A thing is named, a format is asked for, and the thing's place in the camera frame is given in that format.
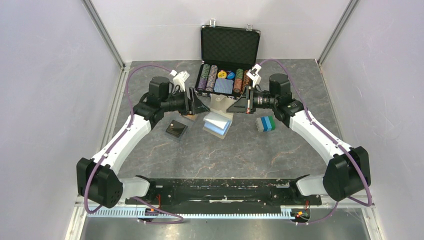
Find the orange card box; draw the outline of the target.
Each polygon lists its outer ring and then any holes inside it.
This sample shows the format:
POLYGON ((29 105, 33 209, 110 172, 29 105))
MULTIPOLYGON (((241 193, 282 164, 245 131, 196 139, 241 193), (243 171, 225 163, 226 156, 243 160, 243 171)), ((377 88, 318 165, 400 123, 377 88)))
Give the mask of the orange card box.
POLYGON ((188 115, 182 115, 182 117, 191 120, 191 121, 195 121, 198 118, 197 114, 188 114, 188 115))

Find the beige card holder wallet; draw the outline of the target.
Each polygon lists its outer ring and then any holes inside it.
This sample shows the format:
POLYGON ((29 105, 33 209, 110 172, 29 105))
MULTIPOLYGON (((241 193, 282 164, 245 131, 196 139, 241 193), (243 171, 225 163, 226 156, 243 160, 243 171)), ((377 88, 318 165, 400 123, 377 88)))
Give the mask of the beige card holder wallet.
POLYGON ((211 94, 210 112, 203 118, 203 130, 224 139, 233 122, 234 114, 227 112, 236 100, 225 95, 211 94))

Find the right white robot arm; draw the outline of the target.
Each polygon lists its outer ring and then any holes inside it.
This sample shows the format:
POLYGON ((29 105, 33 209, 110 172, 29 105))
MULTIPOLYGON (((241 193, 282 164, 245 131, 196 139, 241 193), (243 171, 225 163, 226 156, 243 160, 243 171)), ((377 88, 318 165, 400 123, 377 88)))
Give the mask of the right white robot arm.
POLYGON ((362 146, 345 143, 319 123, 301 101, 293 98, 286 74, 271 75, 268 91, 246 87, 226 111, 253 114, 257 109, 271 109, 277 120, 306 140, 326 163, 324 174, 294 181, 288 191, 293 203, 302 204, 312 195, 327 195, 336 202, 350 199, 367 207, 373 204, 368 152, 362 146))

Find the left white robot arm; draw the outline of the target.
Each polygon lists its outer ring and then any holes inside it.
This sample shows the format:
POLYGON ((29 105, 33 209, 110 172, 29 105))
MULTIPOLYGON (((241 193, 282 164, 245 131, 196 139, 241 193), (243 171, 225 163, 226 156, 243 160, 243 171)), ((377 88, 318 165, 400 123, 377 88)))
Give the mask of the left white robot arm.
POLYGON ((77 190, 84 198, 85 210, 92 214, 88 202, 112 208, 120 200, 139 197, 145 204, 153 203, 157 190, 141 176, 119 178, 118 173, 135 146, 161 121, 167 112, 196 115, 210 111, 188 91, 171 92, 172 83, 166 77, 155 76, 149 82, 148 92, 131 108, 122 128, 98 153, 90 159, 81 158, 76 165, 77 190))

